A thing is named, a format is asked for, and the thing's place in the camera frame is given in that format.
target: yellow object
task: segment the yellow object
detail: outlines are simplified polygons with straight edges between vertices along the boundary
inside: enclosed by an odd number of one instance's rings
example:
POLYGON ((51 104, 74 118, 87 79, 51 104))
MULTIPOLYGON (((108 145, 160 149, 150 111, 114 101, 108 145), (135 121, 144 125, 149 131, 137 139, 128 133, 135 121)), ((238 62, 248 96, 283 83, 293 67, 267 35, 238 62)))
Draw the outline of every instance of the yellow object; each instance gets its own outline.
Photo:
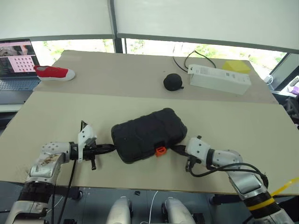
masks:
POLYGON ((257 209, 260 209, 260 208, 263 208, 269 204, 272 204, 274 201, 273 197, 272 198, 269 198, 268 200, 262 202, 262 203, 259 203, 259 204, 256 204, 256 205, 253 205, 253 206, 249 206, 247 207, 249 209, 249 211, 253 211, 253 210, 257 210, 257 209))
POLYGON ((299 181, 299 177, 295 178, 295 179, 291 179, 288 183, 286 183, 283 187, 279 188, 278 190, 274 191, 271 196, 275 196, 277 194, 279 194, 280 192, 282 192, 283 190, 287 189, 290 185, 292 185, 293 183, 296 183, 299 181))
POLYGON ((222 66, 222 69, 228 70, 228 71, 236 71, 240 73, 249 74, 251 69, 242 61, 238 60, 228 60, 224 63, 222 66))

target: laptop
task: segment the laptop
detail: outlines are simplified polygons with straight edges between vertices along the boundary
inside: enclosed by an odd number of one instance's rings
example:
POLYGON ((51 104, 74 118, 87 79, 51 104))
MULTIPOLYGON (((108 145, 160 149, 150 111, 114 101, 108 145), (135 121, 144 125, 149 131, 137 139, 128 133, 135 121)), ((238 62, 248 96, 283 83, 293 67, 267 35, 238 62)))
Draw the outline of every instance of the laptop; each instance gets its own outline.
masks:
POLYGON ((40 83, 29 39, 0 41, 0 104, 23 104, 40 83))

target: white shoe sole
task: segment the white shoe sole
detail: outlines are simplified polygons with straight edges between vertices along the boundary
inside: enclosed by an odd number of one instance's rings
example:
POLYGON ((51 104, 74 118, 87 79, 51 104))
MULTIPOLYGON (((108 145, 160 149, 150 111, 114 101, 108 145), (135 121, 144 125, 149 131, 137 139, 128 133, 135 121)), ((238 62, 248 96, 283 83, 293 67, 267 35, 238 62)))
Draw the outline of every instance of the white shoe sole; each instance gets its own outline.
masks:
POLYGON ((57 81, 70 81, 75 77, 75 72, 73 70, 68 70, 66 73, 66 76, 64 78, 55 78, 55 77, 39 77, 38 78, 42 81, 51 81, 51 80, 57 80, 57 81))

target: beige table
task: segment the beige table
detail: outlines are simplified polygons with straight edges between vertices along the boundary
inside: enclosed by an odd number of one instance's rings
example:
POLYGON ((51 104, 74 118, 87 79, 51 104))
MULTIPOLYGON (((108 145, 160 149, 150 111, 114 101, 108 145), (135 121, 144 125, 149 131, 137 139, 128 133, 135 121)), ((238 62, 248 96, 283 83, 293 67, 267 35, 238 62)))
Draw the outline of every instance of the beige table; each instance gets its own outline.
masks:
MULTIPOLYGON (((176 58, 183 66, 184 58, 176 58)), ((222 68, 224 59, 213 59, 217 68, 222 68)), ((212 67, 204 58, 189 58, 188 64, 197 63, 212 67)), ((54 64, 70 68, 76 77, 69 82, 41 82, 36 91, 68 93, 89 93, 111 96, 196 99, 234 102, 277 104, 269 88, 257 75, 249 61, 252 86, 244 95, 236 95, 189 85, 189 75, 183 72, 168 56, 145 56, 110 54, 101 52, 64 51, 54 64), (183 90, 170 92, 163 86, 164 78, 170 73, 178 73, 183 80, 183 90)))
MULTIPOLYGON (((50 141, 77 141, 80 121, 91 124, 98 143, 111 143, 115 124, 172 108, 188 127, 190 137, 202 135, 214 149, 233 149, 244 161, 269 177, 270 192, 298 176, 299 132, 277 104, 201 100, 131 98, 35 91, 0 136, 0 180, 24 182, 41 146, 50 141)), ((186 157, 171 150, 125 164, 117 152, 97 156, 97 170, 89 161, 77 166, 73 185, 129 189, 235 193, 225 173, 202 178, 185 172, 186 157)), ((62 167, 58 184, 67 185, 72 164, 62 167)), ((196 173, 206 169, 197 166, 196 173)), ((297 186, 284 193, 299 194, 297 186)))

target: window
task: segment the window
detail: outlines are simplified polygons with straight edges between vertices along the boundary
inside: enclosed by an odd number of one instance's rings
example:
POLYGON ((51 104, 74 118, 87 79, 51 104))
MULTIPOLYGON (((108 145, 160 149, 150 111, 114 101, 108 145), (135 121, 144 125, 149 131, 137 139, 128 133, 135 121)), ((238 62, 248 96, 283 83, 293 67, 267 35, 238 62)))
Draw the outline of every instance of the window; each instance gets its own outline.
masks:
POLYGON ((32 41, 40 65, 52 65, 64 50, 114 53, 112 39, 32 41))
POLYGON ((126 42, 128 54, 187 56, 196 50, 209 58, 249 60, 261 79, 264 79, 286 55, 285 52, 212 44, 138 39, 126 39, 126 42))

